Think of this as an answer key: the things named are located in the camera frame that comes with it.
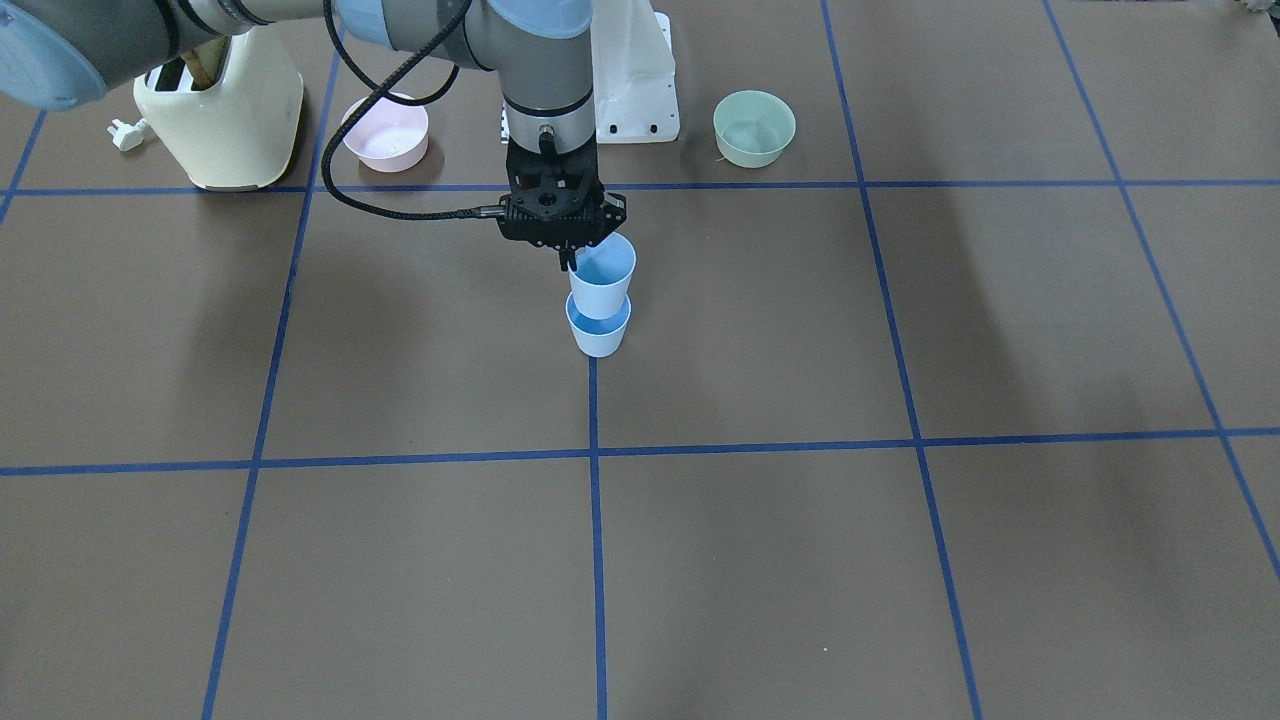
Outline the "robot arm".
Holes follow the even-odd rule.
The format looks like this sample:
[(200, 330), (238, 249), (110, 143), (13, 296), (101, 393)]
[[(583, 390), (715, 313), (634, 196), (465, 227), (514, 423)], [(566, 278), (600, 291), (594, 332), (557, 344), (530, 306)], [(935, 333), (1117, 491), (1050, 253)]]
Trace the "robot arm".
[(340, 192), (332, 158), (375, 101), (434, 56), (497, 73), (509, 129), (509, 192), (448, 219), (492, 218), (507, 240), (557, 251), (563, 270), (625, 222), (625, 197), (598, 170), (589, 1), (5, 1), (3, 94), (65, 111), (215, 38), (311, 18), (324, 19), (344, 63), (338, 29), (407, 54), (328, 141), (320, 173), (334, 199), (392, 217)]

